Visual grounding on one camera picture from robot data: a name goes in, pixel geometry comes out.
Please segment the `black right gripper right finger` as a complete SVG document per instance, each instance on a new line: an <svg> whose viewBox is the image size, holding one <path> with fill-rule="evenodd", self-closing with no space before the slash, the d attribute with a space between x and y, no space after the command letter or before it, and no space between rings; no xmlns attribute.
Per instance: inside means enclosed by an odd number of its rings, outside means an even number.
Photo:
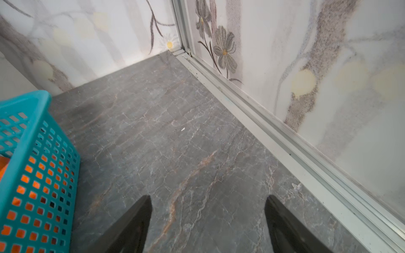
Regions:
<svg viewBox="0 0 405 253"><path fill-rule="evenodd" d="M330 253L274 195L267 197L264 207L273 252Z"/></svg>

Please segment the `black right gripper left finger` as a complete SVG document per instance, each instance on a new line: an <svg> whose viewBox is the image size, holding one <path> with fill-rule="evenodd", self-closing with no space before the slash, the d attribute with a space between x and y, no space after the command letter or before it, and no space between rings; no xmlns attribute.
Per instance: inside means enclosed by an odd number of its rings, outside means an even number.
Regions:
<svg viewBox="0 0 405 253"><path fill-rule="evenodd" d="M151 197L142 196L86 252L142 253L152 212Z"/></svg>

